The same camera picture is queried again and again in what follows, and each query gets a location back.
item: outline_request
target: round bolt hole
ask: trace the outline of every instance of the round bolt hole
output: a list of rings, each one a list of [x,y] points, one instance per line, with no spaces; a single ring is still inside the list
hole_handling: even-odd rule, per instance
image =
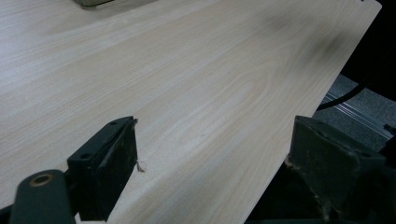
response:
[[[81,156],[79,156],[81,159],[83,159],[83,160],[87,160],[87,159],[89,159],[90,157],[91,157],[91,154],[90,153],[84,153],[84,154],[82,154]]]
[[[30,181],[29,185],[34,188],[44,186],[48,184],[52,179],[52,174],[38,175]]]
[[[368,154],[367,152],[362,152],[361,155],[362,155],[363,157],[366,157],[366,158],[370,158],[370,157],[371,157],[371,155]]]

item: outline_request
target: light wood tabletop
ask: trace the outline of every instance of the light wood tabletop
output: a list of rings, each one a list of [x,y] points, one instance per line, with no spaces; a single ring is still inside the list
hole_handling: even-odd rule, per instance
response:
[[[109,223],[243,223],[381,6],[71,0],[0,7],[0,206],[113,119],[139,160]]]

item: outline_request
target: floor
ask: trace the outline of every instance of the floor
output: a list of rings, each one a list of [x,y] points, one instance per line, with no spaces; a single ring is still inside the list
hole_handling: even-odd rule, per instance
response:
[[[343,75],[333,83],[322,103],[352,90],[357,83]],[[396,102],[370,90],[364,90],[345,103],[317,111],[313,118],[320,119],[352,136],[372,150],[380,150],[392,137],[384,125],[396,127]]]

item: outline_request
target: black cable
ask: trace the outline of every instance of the black cable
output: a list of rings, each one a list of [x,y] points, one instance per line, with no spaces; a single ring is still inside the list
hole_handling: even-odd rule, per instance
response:
[[[391,58],[390,55],[392,53],[394,53],[393,51],[395,50],[395,46],[396,46],[396,44],[393,44],[393,46],[390,48],[388,53],[384,57],[382,57],[382,59],[380,60],[380,62],[385,61],[384,63],[382,63],[382,66],[379,66],[379,65],[381,65],[381,63],[379,63],[378,66],[375,66],[375,68],[380,67],[378,72],[375,72],[375,69],[373,69],[373,71],[368,73],[367,76],[364,78],[364,80],[358,86],[356,86],[354,89],[352,89],[352,91],[347,92],[345,95],[343,95],[335,100],[321,104],[318,107],[317,111],[327,109],[327,108],[335,106],[335,105],[340,105],[341,103],[356,96],[361,91],[363,91],[366,87],[368,87],[371,83],[373,83],[373,81],[377,77],[377,74],[381,74],[382,71],[384,71],[385,68],[387,68],[388,63],[390,63],[390,58]]]

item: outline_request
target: table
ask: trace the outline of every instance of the table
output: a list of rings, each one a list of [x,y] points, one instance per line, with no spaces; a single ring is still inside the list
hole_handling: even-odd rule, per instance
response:
[[[70,0],[0,8],[0,206],[113,119],[139,160],[109,223],[242,223],[381,6]]]

